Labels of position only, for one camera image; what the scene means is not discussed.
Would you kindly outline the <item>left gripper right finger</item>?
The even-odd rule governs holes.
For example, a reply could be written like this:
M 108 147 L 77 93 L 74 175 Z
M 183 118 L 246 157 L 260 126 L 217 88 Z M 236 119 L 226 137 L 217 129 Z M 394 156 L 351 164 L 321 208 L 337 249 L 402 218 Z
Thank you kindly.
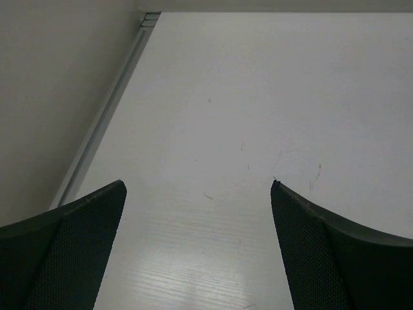
M 271 206 L 294 309 L 412 309 L 412 240 L 326 210 L 280 181 Z

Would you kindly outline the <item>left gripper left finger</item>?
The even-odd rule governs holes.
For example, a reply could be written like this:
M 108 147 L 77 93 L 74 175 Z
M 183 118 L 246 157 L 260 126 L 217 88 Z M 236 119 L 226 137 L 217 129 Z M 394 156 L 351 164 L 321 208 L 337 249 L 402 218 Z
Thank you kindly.
M 121 180 L 1 228 L 1 309 L 93 309 L 126 200 Z

